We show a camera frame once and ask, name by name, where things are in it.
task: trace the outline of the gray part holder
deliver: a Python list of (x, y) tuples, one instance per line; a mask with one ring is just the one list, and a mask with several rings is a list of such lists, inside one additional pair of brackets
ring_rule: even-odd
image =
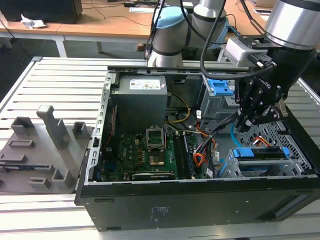
[[(84, 122), (65, 126), (53, 116), (52, 106), (37, 115), (45, 124), (17, 117), (14, 133), (0, 152), (0, 192), (70, 194), (86, 154), (92, 127)], [(13, 161), (24, 156), (23, 161)]]

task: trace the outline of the connector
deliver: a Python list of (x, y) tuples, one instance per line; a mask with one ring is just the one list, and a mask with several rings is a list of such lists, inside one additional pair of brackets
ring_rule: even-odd
[(270, 64), (273, 64), (275, 67), (277, 66), (272, 61), (272, 58), (265, 53), (251, 53), (248, 55), (248, 60), (262, 69), (270, 66)]

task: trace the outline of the desk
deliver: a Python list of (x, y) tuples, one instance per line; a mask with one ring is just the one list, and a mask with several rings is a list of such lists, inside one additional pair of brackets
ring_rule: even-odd
[[(41, 104), (53, 105), (54, 116), (63, 118), (66, 125), (78, 120), (94, 127), (108, 66), (120, 64), (146, 66), (146, 61), (57, 57), (31, 61), (0, 103), (0, 149), (13, 132), (10, 125), (15, 117), (30, 117), (33, 123), (41, 122), (35, 115)], [(198, 61), (184, 61), (183, 64), (199, 67)], [(227, 62), (206, 62), (208, 65), (234, 68)], [(319, 97), (302, 79), (291, 88), (286, 100), (309, 134), (320, 127), (319, 102)], [(305, 109), (310, 108), (314, 110), (313, 118), (306, 117)], [(0, 239), (221, 240), (246, 237), (315, 240), (320, 236), (320, 200), (281, 222), (98, 232), (86, 209), (75, 206), (74, 199), (74, 194), (0, 194)]]
[[(239, 0), (228, 0), (226, 2), (225, 10), (227, 14), (234, 14), (236, 17), (237, 29), (240, 33), (246, 35), (258, 34), (257, 30), (250, 24)], [(46, 23), (47, 27), (29, 29), (24, 27), (20, 22), (4, 21), (7, 28), (12, 32), (16, 38), (24, 39), (47, 39), (54, 40), (58, 48), (60, 57), (67, 57), (65, 41), (89, 41), (97, 42), (98, 52), (102, 52), (101, 42), (117, 42), (117, 43), (144, 43), (149, 37), (150, 23), (152, 20), (151, 13), (137, 13), (129, 12), (128, 7), (123, 5), (108, 5), (111, 7), (103, 7), (101, 2), (93, 0), (93, 6), (90, 4), (91, 0), (82, 0), (83, 12), (77, 21), (77, 24), (61, 24), (61, 23)], [(247, 3), (247, 6), (252, 10), (253, 5)], [(255, 18), (262, 26), (265, 21), (259, 14), (251, 11), (253, 18)], [(228, 16), (230, 24), (234, 25), (232, 16)], [(11, 38), (11, 35), (0, 24), (0, 37)]]

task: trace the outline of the paper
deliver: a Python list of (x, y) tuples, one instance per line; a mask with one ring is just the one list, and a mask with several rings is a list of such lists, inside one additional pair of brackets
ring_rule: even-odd
[(130, 90), (159, 90), (160, 80), (158, 79), (132, 79), (130, 80)]
[(150, 7), (130, 7), (130, 12), (132, 13), (146, 13), (146, 14), (153, 14), (154, 8)]
[(20, 22), (29, 29), (43, 28), (47, 26), (44, 24), (42, 20), (31, 20), (29, 18), (24, 17), (22, 14), (21, 19), (22, 20)]
[(194, 6), (192, 2), (188, 2), (188, 1), (183, 1), (182, 4), (185, 7), (193, 7)]

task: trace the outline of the computer tower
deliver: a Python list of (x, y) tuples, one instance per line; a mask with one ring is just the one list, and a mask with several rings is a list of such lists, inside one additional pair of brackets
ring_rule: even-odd
[(82, 13), (81, 0), (1, 0), (0, 10), (7, 21), (32, 20), (75, 24)]

